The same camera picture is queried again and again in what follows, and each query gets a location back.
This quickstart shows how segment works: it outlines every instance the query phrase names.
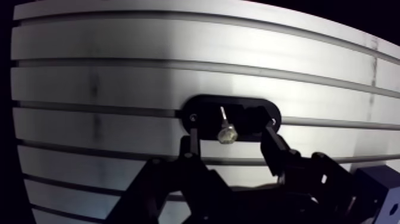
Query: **screw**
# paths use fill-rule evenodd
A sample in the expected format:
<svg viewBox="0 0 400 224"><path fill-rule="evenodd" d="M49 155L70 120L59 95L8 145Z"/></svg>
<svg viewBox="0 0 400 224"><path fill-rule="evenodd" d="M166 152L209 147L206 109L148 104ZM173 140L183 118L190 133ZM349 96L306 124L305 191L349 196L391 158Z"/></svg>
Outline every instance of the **screw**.
<svg viewBox="0 0 400 224"><path fill-rule="evenodd" d="M189 116L189 119L190 119L191 122L195 122L197 120L197 114L191 114Z"/></svg>
<svg viewBox="0 0 400 224"><path fill-rule="evenodd" d="M185 153L186 158L192 158L193 154L192 153Z"/></svg>

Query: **oval black plate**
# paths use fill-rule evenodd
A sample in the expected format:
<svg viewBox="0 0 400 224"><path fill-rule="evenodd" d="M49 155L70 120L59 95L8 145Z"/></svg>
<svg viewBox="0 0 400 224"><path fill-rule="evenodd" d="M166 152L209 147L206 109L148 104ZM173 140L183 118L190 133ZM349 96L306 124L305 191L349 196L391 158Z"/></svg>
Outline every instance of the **oval black plate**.
<svg viewBox="0 0 400 224"><path fill-rule="evenodd" d="M183 127L190 133L195 125L199 139L217 140L222 124L220 107L224 107L229 123L235 126L237 141L259 142L268 121L275 120L276 132L282 123L278 107L266 99L197 95L185 103L179 114Z"/></svg>

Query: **metal bolt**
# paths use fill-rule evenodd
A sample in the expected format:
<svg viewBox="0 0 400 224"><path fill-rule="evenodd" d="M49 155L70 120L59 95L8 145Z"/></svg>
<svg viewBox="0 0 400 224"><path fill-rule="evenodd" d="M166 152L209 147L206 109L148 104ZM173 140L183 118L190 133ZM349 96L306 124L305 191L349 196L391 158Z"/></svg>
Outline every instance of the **metal bolt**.
<svg viewBox="0 0 400 224"><path fill-rule="evenodd" d="M197 120L197 114L191 114L189 116L189 119L190 119L191 122L195 122Z"/></svg>
<svg viewBox="0 0 400 224"><path fill-rule="evenodd" d="M193 154L192 153L185 153L186 158L192 158Z"/></svg>
<svg viewBox="0 0 400 224"><path fill-rule="evenodd" d="M237 140L238 133L236 132L234 125L228 122L224 107L221 107L221 113L223 121L221 125L222 128L217 136L218 141L220 141L221 144L232 144Z"/></svg>

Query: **white wall panel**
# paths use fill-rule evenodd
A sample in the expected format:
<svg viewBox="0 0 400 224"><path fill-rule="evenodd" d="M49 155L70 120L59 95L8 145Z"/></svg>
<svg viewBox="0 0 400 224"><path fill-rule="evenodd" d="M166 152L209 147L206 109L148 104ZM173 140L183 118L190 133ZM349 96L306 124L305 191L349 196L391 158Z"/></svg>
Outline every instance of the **white wall panel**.
<svg viewBox="0 0 400 224"><path fill-rule="evenodd" d="M371 121L377 123L400 124L400 100L375 95L371 101Z"/></svg>
<svg viewBox="0 0 400 224"><path fill-rule="evenodd" d="M400 92L400 66L377 60L376 86Z"/></svg>
<svg viewBox="0 0 400 224"><path fill-rule="evenodd" d="M17 6L14 19L21 23L12 31L11 57L17 66L25 67L12 69L12 99L22 101L22 107L49 109L14 109L15 134L26 145L37 142L44 148L55 144L54 148L71 150L177 155L180 138L186 134L178 119L61 110L101 105L110 111L134 107L170 112L198 94L268 99L286 118L400 125L400 99L326 86L396 97L377 88L400 92L400 60L396 59L400 47L312 15L246 1L48 0ZM152 67L153 62L162 64L161 60L185 64ZM258 68L260 74L241 74ZM298 74L302 79L297 80L304 82L283 80L294 80L294 76L276 77L285 72L274 73L274 79L262 77L268 76L267 69L293 72L290 75ZM400 153L399 131L284 125L279 134L307 157L315 151L331 157ZM201 141L201 147L203 157L262 158L256 142ZM126 189L144 165L144 161L27 146L19 146L18 153L25 174L117 190ZM397 161L389 165L400 167ZM342 164L346 170L350 166ZM208 167L229 185L276 181L266 166ZM118 200L35 181L25 183L33 204L99 219ZM86 224L38 210L34 213L38 224ZM160 220L180 223L188 214L185 203L168 202Z"/></svg>
<svg viewBox="0 0 400 224"><path fill-rule="evenodd" d="M15 8L14 19L40 17L68 13L102 12L102 11L181 11L227 15L237 18L265 21L285 26L309 30L350 41L362 46L372 47L373 36L349 26L326 20L314 15L246 1L213 1L213 0L68 0L42 1L34 4L23 4ZM392 48L382 49L391 52Z"/></svg>
<svg viewBox="0 0 400 224"><path fill-rule="evenodd" d="M50 214L36 209L33 209L32 211L37 224L93 224L92 222L84 222L81 220L57 216L55 214Z"/></svg>
<svg viewBox="0 0 400 224"><path fill-rule="evenodd" d="M18 148L23 173L81 185L125 190L144 161L59 153L30 147ZM275 183L268 167L208 166L231 186Z"/></svg>
<svg viewBox="0 0 400 224"><path fill-rule="evenodd" d="M184 130L179 120L64 111L14 109L19 139L102 150L177 155ZM309 156L353 155L356 129L283 126L279 132L292 148ZM261 158L257 142L221 145L202 141L204 157Z"/></svg>
<svg viewBox="0 0 400 224"><path fill-rule="evenodd" d="M133 67L12 70L14 100L181 109L198 94L268 99L283 116L357 121L367 120L370 102L365 92L207 71Z"/></svg>
<svg viewBox="0 0 400 224"><path fill-rule="evenodd" d="M25 186L32 204L99 219L106 218L119 199L116 196L76 191L33 181L25 181ZM160 221L166 223L170 220L182 222L181 219L190 214L185 203L167 202L164 210Z"/></svg>
<svg viewBox="0 0 400 224"><path fill-rule="evenodd" d="M260 29L181 20L80 20L16 27L11 57L209 61L367 85L373 77L368 66L373 58L346 48Z"/></svg>

